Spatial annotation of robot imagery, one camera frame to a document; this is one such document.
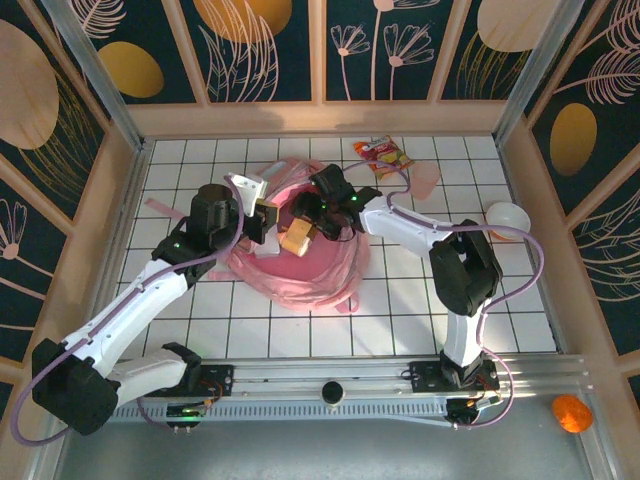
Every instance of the wallpaper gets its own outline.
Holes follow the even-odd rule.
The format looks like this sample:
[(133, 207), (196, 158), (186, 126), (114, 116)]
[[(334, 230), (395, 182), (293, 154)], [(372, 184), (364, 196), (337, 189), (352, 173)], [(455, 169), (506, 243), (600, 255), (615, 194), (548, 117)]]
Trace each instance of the wallpaper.
[(629, 377), (629, 386), (633, 392), (633, 396), (636, 398), (638, 408), (640, 408), (640, 375)]
[[(47, 16), (39, 0), (38, 3)], [(68, 3), (125, 103), (195, 102), (162, 2)]]
[(640, 349), (640, 170), (573, 235), (620, 355)]
[(17, 1), (6, 0), (0, 9), (0, 155), (73, 218), (103, 137)]
[(0, 360), (22, 362), (65, 240), (0, 180)]
[(35, 0), (34, 4), (40, 9), (40, 13), (44, 17), (44, 19), (47, 21), (47, 23), (49, 24), (49, 28), (53, 31), (54, 35), (58, 39), (58, 43), (62, 46), (65, 53), (67, 54), (67, 57), (69, 57), (69, 60), (71, 60), (71, 63), (73, 63), (74, 67), (76, 67), (76, 70), (78, 71), (78, 73), (82, 76), (82, 80), (84, 81), (87, 88), (89, 88), (89, 91), (91, 92), (93, 98), (95, 98), (96, 101), (98, 102), (98, 105), (100, 105), (100, 109), (102, 110), (102, 113), (104, 113), (107, 119), (111, 119), (111, 115), (109, 114), (109, 111), (102, 103), (102, 99), (98, 96), (98, 93), (93, 88), (93, 85), (91, 84), (91, 82), (89, 82), (89, 79), (87, 78), (82, 67), (78, 63), (78, 60), (76, 60), (76, 57), (73, 55), (73, 52), (71, 51), (67, 43), (63, 40), (63, 38), (60, 36), (60, 32), (58, 32), (58, 29), (55, 27), (55, 25), (51, 21), (51, 17), (49, 17), (49, 14), (47, 13), (47, 10), (44, 8), (44, 5), (42, 5), (42, 2), (40, 0)]
[(558, 0), (473, 0), (443, 100), (506, 100)]
[(11, 390), (13, 390), (13, 385), (11, 385), (10, 383), (0, 382), (0, 420), (2, 420), (4, 411), (6, 410), (7, 404), (9, 403)]
[(571, 212), (640, 141), (640, 3), (613, 0), (533, 127)]
[(549, 68), (547, 69), (545, 76), (542, 78), (542, 80), (540, 80), (540, 83), (538, 84), (538, 88), (536, 88), (536, 91), (533, 92), (533, 95), (531, 96), (529, 103), (525, 107), (524, 109), (525, 115), (529, 116), (529, 114), (531, 113), (531, 110), (533, 110), (533, 108), (536, 106), (536, 103), (538, 103), (538, 99), (540, 98), (540, 95), (542, 95), (542, 91), (545, 88), (547, 88), (547, 80), (553, 74), (553, 72), (556, 71), (556, 68), (558, 68), (558, 65), (564, 58), (564, 54), (567, 53), (567, 49), (569, 48), (569, 45), (571, 45), (571, 42), (573, 42), (573, 39), (578, 34), (578, 31), (580, 31), (580, 28), (582, 27), (582, 24), (584, 23), (585, 18), (587, 17), (587, 15), (589, 14), (589, 11), (591, 10), (591, 7), (593, 7), (595, 3), (596, 3), (596, 0), (584, 0), (584, 3), (582, 4), (582, 9), (580, 10), (580, 14), (578, 15), (578, 19), (576, 20), (576, 23), (573, 25), (573, 28), (567, 34), (566, 38), (562, 42), (562, 45), (560, 46), (560, 48), (558, 49), (558, 52), (556, 53), (556, 57), (554, 58), (553, 62), (551, 62), (551, 65), (549, 65)]
[(327, 100), (425, 100), (452, 0), (328, 0)]
[(182, 0), (209, 100), (311, 100), (307, 0)]

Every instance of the snack bag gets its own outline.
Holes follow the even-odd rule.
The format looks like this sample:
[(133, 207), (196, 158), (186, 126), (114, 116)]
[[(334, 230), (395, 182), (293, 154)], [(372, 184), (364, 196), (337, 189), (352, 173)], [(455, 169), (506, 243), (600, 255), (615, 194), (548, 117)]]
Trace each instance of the snack bag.
[[(363, 160), (377, 160), (395, 165), (401, 170), (413, 165), (413, 160), (409, 160), (409, 157), (396, 145), (396, 142), (391, 140), (389, 135), (372, 142), (356, 142), (353, 144), (353, 148)], [(378, 180), (394, 173), (394, 170), (378, 165), (369, 165), (369, 168), (373, 170)]]

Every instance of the grid floor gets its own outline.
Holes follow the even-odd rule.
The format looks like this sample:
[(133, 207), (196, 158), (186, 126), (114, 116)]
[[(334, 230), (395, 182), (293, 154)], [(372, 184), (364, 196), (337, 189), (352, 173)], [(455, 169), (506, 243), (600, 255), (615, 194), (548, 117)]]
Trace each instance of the grid floor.
[[(352, 144), (370, 136), (173, 140), (155, 144), (136, 213), (118, 293), (150, 259), (151, 250), (174, 221), (144, 205), (154, 198), (188, 213), (198, 187), (223, 183), (223, 175), (253, 173), (277, 158), (296, 156), (343, 167), (359, 160)], [(424, 201), (409, 195), (397, 202), (436, 219), (484, 222), (495, 202), (511, 201), (504, 171), (491, 137), (395, 137), (417, 162), (437, 162), (442, 178)], [(354, 186), (376, 185), (383, 193), (402, 179), (377, 182), (365, 168), (351, 170)], [(492, 240), (503, 268), (498, 292), (526, 282), (532, 264), (524, 243)], [(435, 294), (428, 261), (398, 245), (371, 237), (372, 258), (360, 288), (360, 309), (296, 312), (283, 308), (240, 281), (204, 279), (173, 302), (130, 345), (123, 358), (136, 358), (177, 341), (203, 358), (292, 358), (416, 355), (438, 352), (446, 338), (446, 309)], [(226, 267), (219, 264), (216, 270)], [(485, 343), (496, 352), (555, 352), (537, 288), (506, 302), (489, 315)]]

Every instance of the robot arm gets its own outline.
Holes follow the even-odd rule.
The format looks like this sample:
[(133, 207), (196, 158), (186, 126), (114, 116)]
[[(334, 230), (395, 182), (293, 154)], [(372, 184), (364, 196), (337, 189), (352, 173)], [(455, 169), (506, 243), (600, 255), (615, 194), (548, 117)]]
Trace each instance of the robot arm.
[[(256, 204), (266, 184), (237, 175), (231, 180), (243, 205), (253, 213), (245, 216), (242, 234), (261, 243), (277, 222), (275, 207)], [(189, 217), (158, 244), (151, 260), (124, 292), (61, 343), (45, 339), (34, 349), (35, 377), (78, 342), (86, 341), (33, 388), (34, 401), (88, 435), (130, 400), (179, 384), (193, 390), (200, 377), (200, 357), (177, 343), (166, 344), (144, 358), (116, 362), (158, 313), (215, 266), (212, 254), (230, 243), (238, 224), (238, 206), (231, 190), (222, 185), (201, 187), (192, 200)]]
[[(301, 199), (301, 204), (294, 206), (294, 214), (319, 225), (325, 236), (335, 237), (337, 230), (332, 227), (336, 225), (351, 226), (429, 260), (436, 293), (449, 311), (447, 340), (440, 352), (442, 372), (458, 388), (472, 381), (483, 360), (477, 340), (482, 309), (496, 294), (502, 278), (500, 265), (484, 234), (455, 232), (452, 223), (425, 217), (399, 205), (392, 208), (386, 196), (370, 187), (356, 192), (335, 165), (311, 180), (319, 198)], [(475, 222), (462, 223), (469, 225)]]

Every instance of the orange ball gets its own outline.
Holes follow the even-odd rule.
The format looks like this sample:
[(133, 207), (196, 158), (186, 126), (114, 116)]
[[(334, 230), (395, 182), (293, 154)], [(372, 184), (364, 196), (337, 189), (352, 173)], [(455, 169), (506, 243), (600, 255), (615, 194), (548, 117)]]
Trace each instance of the orange ball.
[(593, 413), (575, 395), (560, 395), (553, 401), (553, 414), (567, 432), (581, 433), (593, 423)]

